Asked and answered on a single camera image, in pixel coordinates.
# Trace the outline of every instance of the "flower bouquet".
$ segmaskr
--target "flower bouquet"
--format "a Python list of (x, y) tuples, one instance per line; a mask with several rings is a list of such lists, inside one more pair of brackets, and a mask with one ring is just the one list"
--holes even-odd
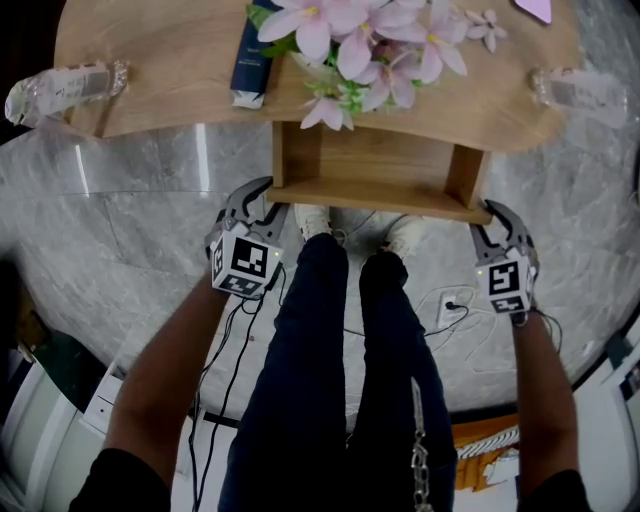
[(427, 0), (272, 0), (281, 10), (249, 5), (267, 57), (291, 52), (310, 75), (314, 98), (301, 128), (323, 121), (353, 130), (353, 114), (411, 108), (416, 89), (433, 84), (446, 67), (466, 76), (457, 45), (483, 39), (492, 53), (506, 31), (497, 16), (431, 0), (429, 22), (418, 20)]

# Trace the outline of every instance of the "fiducial marker cube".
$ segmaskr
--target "fiducial marker cube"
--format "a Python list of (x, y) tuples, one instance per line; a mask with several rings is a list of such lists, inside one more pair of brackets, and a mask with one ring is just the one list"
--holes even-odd
[(223, 231), (210, 249), (213, 287), (246, 298), (264, 293), (282, 254), (280, 248), (230, 231)]
[(517, 249), (507, 259), (476, 267), (480, 287), (496, 313), (518, 313), (531, 309), (534, 269), (527, 256)]

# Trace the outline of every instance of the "pink card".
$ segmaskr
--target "pink card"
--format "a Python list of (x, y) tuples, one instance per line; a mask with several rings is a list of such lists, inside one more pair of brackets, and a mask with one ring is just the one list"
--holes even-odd
[(551, 0), (514, 0), (516, 5), (547, 24), (551, 23)]

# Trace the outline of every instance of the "metal chain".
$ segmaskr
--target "metal chain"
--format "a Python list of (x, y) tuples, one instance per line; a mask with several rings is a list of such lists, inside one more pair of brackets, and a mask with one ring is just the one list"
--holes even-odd
[(429, 453), (422, 445), (422, 439), (425, 436), (422, 394), (418, 382), (413, 377), (411, 377), (411, 391), (413, 396), (413, 415), (416, 423), (413, 455), (411, 457), (411, 469), (413, 469), (413, 479), (415, 483), (413, 503), (416, 512), (433, 512), (433, 507), (427, 503), (427, 498), (429, 497), (429, 468), (427, 466), (427, 456)]

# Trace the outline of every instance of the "forearm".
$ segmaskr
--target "forearm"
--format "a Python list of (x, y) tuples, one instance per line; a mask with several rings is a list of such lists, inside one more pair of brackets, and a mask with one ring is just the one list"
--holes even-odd
[(168, 483), (175, 454), (167, 454), (177, 452), (228, 297), (207, 273), (142, 351), (114, 404), (105, 447), (139, 456)]
[(571, 384), (541, 316), (513, 329), (518, 369), (522, 490), (564, 469), (578, 469), (578, 427)]

